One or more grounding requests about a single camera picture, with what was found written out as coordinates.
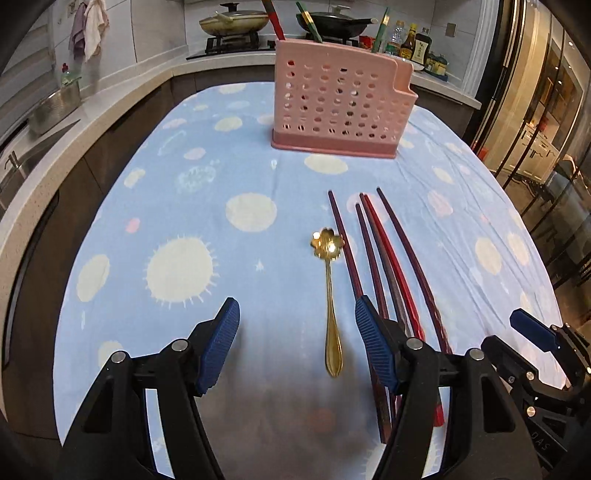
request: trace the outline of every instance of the bottle label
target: bottle label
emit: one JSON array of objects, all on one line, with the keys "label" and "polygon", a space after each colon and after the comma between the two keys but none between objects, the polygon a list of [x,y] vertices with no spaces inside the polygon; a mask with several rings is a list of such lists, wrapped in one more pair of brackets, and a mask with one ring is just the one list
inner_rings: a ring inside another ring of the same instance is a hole
[{"label": "bottle label", "polygon": [[414,49],[413,61],[420,63],[421,65],[425,65],[425,54],[427,53],[429,43],[418,39],[416,40],[416,42],[417,43]]}]

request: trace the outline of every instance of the towel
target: towel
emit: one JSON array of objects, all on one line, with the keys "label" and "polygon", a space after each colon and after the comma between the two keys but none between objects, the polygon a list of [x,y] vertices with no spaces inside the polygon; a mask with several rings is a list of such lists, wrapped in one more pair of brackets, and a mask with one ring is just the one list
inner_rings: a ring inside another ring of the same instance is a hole
[{"label": "towel", "polygon": [[85,41],[84,54],[86,61],[89,61],[94,55],[100,53],[100,42],[105,35],[105,30],[109,27],[109,17],[105,0],[90,0],[85,12]]},{"label": "towel", "polygon": [[72,25],[72,33],[70,34],[70,51],[74,54],[74,60],[78,61],[84,58],[84,29],[86,26],[86,2],[81,2],[76,15],[74,16],[74,24]]}]

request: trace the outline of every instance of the gold spoon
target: gold spoon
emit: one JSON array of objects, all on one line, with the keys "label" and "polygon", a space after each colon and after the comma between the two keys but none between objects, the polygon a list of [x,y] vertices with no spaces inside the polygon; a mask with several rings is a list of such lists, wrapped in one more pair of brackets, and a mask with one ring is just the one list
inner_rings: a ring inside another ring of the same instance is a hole
[{"label": "gold spoon", "polygon": [[332,277],[330,275],[330,262],[336,260],[343,248],[343,238],[335,235],[332,228],[325,228],[321,232],[312,235],[310,245],[314,248],[314,255],[324,260],[326,267],[326,347],[325,362],[326,369],[331,377],[338,377],[343,369],[343,351],[340,346],[339,328],[336,324],[335,305],[332,296]]}]

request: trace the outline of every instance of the flower-shaped spoon head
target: flower-shaped spoon head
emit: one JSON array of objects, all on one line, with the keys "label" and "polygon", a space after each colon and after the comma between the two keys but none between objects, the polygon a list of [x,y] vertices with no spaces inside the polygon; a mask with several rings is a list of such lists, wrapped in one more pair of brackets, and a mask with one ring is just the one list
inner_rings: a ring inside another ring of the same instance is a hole
[{"label": "flower-shaped spoon head", "polygon": [[336,260],[344,246],[343,238],[336,235],[332,228],[324,228],[321,232],[312,234],[310,245],[314,248],[314,255],[322,260]]}]

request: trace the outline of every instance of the spoon handle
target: spoon handle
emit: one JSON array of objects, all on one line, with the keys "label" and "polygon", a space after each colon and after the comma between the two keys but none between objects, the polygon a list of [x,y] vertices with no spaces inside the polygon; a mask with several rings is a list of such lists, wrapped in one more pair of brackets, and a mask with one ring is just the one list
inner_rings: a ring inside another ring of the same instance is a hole
[{"label": "spoon handle", "polygon": [[343,352],[340,346],[339,328],[336,324],[335,305],[332,296],[332,276],[330,274],[330,260],[324,261],[326,267],[326,369],[331,377],[338,377],[343,369]]}]

